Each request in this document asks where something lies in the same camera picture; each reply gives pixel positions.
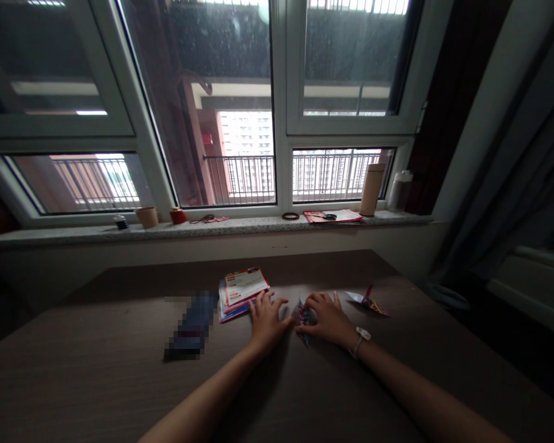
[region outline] wooden table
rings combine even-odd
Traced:
[[[372,296],[391,318],[342,297],[354,323],[516,441],[554,442],[554,401],[371,251],[105,271],[0,342],[0,441],[138,439],[247,343],[247,316],[219,324],[216,315],[200,359],[162,362],[188,296],[248,266],[261,266],[290,301],[314,290],[363,292],[373,282]],[[346,351],[319,340],[306,349],[294,333],[253,373],[215,434],[342,439],[423,441]]]

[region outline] red jar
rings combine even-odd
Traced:
[[[173,225],[180,225],[181,223],[185,223],[187,221],[185,213],[180,208],[171,209],[171,219]]]

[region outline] bracelet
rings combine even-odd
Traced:
[[[349,351],[349,353],[353,356],[353,358],[357,360],[357,350],[359,349],[361,340],[365,340],[365,341],[371,340],[371,334],[367,332],[365,329],[360,328],[358,326],[355,328],[355,331],[359,334],[359,340],[357,341],[357,344],[355,345],[355,349],[353,350],[353,352],[351,352],[350,349],[348,349],[347,351]]]
[[[355,360],[357,360],[357,349],[359,349],[359,345],[361,344],[361,340],[363,340],[362,336],[359,336],[359,340],[357,340],[357,344],[355,345],[355,349],[353,352],[351,352],[350,349],[348,349],[349,353],[353,356]]]
[[[283,220],[289,220],[292,222],[293,220],[298,220],[300,218],[299,214],[296,214],[295,212],[286,212],[281,216]]]

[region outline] hand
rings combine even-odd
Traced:
[[[355,331],[355,326],[343,312],[336,291],[334,292],[334,302],[326,292],[311,293],[304,305],[304,309],[308,308],[316,311],[318,323],[314,326],[297,326],[296,332],[320,337],[346,349],[352,349],[355,346],[359,336]]]
[[[278,298],[272,303],[273,294],[275,294],[274,291],[262,292],[257,297],[255,305],[248,301],[252,317],[252,337],[249,346],[260,357],[266,356],[279,342],[283,333],[295,322],[293,317],[279,321],[279,308],[288,300]]]

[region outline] small bottle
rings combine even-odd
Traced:
[[[115,215],[113,217],[113,220],[115,221],[115,225],[117,225],[117,229],[120,231],[127,229],[129,227],[127,220],[121,214]]]
[[[411,191],[412,173],[409,170],[398,172],[394,176],[394,183],[388,199],[388,210],[401,212],[406,208],[408,194]]]

